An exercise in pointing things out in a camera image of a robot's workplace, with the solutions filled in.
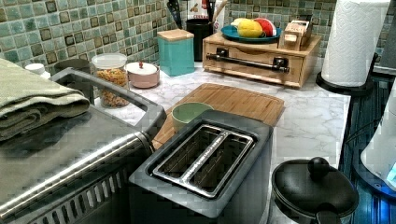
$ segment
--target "lemon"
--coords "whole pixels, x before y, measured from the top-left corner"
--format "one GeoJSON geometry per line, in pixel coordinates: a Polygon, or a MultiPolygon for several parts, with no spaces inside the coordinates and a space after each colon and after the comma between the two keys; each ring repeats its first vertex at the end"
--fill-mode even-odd
{"type": "Polygon", "coordinates": [[[238,18],[238,19],[235,19],[233,22],[231,22],[231,25],[234,26],[235,28],[238,28],[238,24],[239,24],[239,22],[241,22],[241,21],[248,21],[248,19],[246,19],[246,18],[238,18]]]}
{"type": "Polygon", "coordinates": [[[242,20],[238,24],[238,34],[241,37],[260,37],[262,26],[254,20],[242,20]]]}

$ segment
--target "countertop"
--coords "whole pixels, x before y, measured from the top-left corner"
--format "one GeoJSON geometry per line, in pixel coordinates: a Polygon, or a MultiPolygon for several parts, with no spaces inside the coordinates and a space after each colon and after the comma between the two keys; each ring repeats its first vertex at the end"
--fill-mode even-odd
{"type": "MultiPolygon", "coordinates": [[[[233,86],[275,96],[285,101],[285,108],[274,128],[271,173],[283,161],[313,157],[323,157],[331,166],[338,167],[350,97],[326,91],[316,84],[321,65],[322,60],[318,59],[314,73],[300,89],[206,72],[201,63],[196,63],[195,71],[191,74],[169,77],[161,72],[157,87],[147,90],[131,87],[131,91],[162,105],[165,110],[203,83],[233,86]]],[[[143,114],[133,105],[105,111],[131,124],[135,124],[143,114]]],[[[286,222],[274,220],[272,223],[286,222]]]]}

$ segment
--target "green cup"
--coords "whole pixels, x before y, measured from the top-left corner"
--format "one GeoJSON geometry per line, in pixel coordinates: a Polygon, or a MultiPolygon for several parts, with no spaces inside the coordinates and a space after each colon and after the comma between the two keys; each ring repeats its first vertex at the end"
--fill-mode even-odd
{"type": "Polygon", "coordinates": [[[175,106],[172,110],[172,119],[175,132],[178,132],[184,125],[198,117],[206,110],[213,109],[212,106],[203,103],[185,103],[175,106]]]}

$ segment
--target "fruit bowl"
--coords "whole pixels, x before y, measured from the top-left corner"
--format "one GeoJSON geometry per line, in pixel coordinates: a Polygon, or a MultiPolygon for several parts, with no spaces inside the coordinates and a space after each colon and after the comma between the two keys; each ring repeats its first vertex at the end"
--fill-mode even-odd
{"type": "Polygon", "coordinates": [[[223,35],[230,40],[240,41],[240,42],[248,42],[248,43],[262,43],[262,42],[272,42],[277,40],[282,33],[280,28],[276,28],[276,35],[270,37],[242,37],[238,34],[238,30],[232,26],[224,26],[221,29],[223,35]]]}

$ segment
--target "wooden cutting board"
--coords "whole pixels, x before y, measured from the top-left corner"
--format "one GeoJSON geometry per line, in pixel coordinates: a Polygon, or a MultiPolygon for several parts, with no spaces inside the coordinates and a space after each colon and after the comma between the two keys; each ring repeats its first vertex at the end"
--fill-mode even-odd
{"type": "Polygon", "coordinates": [[[203,84],[166,111],[167,119],[152,141],[156,149],[175,134],[172,109],[176,105],[188,102],[205,103],[216,110],[262,120],[271,126],[276,125],[284,104],[281,99],[255,91],[211,83],[203,84]]]}

